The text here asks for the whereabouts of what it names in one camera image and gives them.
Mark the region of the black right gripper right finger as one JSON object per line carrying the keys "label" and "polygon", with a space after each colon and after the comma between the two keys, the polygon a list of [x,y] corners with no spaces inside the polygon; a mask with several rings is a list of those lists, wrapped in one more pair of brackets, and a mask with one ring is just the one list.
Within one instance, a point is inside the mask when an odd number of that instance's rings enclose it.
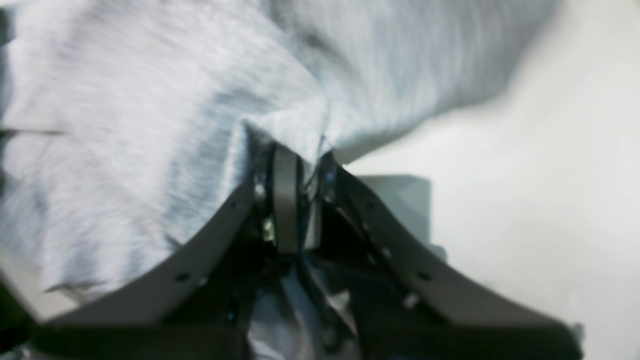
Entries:
{"label": "black right gripper right finger", "polygon": [[446,264],[331,153],[317,171],[321,234],[305,258],[348,292],[364,360],[582,359],[567,325]]}

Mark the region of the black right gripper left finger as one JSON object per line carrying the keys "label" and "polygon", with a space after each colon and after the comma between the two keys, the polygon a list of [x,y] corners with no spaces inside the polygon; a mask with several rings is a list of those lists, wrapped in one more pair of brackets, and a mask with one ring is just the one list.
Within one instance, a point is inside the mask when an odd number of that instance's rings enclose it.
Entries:
{"label": "black right gripper left finger", "polygon": [[120,290],[44,323],[37,360],[246,360],[256,293],[299,253],[301,162],[281,145],[183,248]]}

